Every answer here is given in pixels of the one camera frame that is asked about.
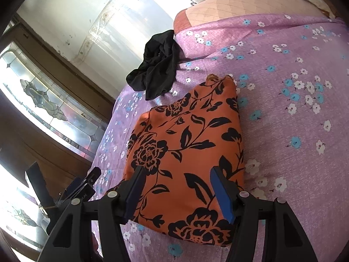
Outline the pink quilted mattress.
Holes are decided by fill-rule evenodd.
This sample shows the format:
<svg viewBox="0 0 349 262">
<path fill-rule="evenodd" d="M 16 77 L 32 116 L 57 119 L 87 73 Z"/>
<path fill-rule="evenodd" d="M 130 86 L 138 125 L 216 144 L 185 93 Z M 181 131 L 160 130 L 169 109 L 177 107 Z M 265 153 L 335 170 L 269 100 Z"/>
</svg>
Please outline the pink quilted mattress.
<svg viewBox="0 0 349 262">
<path fill-rule="evenodd" d="M 173 24 L 174 32 L 178 34 L 190 27 L 250 14 L 334 16 L 327 5 L 322 10 L 305 0 L 204 0 L 177 14 Z"/>
</svg>

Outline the orange black floral garment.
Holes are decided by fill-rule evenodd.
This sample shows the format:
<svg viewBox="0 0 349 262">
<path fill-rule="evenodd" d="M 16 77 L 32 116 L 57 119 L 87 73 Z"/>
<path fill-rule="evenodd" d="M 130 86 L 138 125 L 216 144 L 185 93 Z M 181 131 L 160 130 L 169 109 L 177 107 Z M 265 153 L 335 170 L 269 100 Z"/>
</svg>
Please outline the orange black floral garment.
<svg viewBox="0 0 349 262">
<path fill-rule="evenodd" d="M 183 98 L 143 113 L 127 146 L 124 178 L 145 168 L 132 220 L 179 240 L 224 247 L 233 227 L 210 184 L 218 167 L 239 188 L 244 147 L 235 83 L 210 75 Z"/>
</svg>

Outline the stained glass window panel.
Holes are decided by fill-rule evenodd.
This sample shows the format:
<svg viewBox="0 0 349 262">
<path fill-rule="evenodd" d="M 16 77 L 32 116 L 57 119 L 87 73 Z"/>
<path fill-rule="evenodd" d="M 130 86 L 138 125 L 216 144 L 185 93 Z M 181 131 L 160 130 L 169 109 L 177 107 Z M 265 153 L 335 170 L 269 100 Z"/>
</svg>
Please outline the stained glass window panel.
<svg viewBox="0 0 349 262">
<path fill-rule="evenodd" d="M 106 122 L 59 87 L 15 42 L 1 51 L 1 92 L 42 132 L 93 161 Z"/>
</svg>

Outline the black crumpled garment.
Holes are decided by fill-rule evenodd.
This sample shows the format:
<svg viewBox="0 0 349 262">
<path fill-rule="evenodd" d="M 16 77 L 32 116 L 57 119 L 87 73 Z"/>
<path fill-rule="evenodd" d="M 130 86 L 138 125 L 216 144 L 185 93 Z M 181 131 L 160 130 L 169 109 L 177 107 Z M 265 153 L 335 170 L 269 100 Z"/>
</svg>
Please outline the black crumpled garment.
<svg viewBox="0 0 349 262">
<path fill-rule="evenodd" d="M 179 55 L 174 30 L 153 35 L 145 45 L 142 63 L 126 76 L 128 85 L 144 91 L 147 101 L 164 95 L 176 80 Z"/>
</svg>

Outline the purple floral bedsheet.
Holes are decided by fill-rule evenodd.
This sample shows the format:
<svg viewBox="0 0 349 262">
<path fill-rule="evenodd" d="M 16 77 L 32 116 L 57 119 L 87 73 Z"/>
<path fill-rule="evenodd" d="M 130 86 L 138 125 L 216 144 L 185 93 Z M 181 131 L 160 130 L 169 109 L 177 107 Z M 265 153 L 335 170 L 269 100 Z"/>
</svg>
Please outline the purple floral bedsheet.
<svg viewBox="0 0 349 262">
<path fill-rule="evenodd" d="M 319 261 L 348 242 L 348 26 L 339 19 L 254 14 L 189 27 L 171 90 L 153 101 L 126 86 L 93 161 L 95 198 L 122 179 L 141 114 L 184 97 L 209 74 L 237 85 L 245 187 L 284 197 Z"/>
</svg>

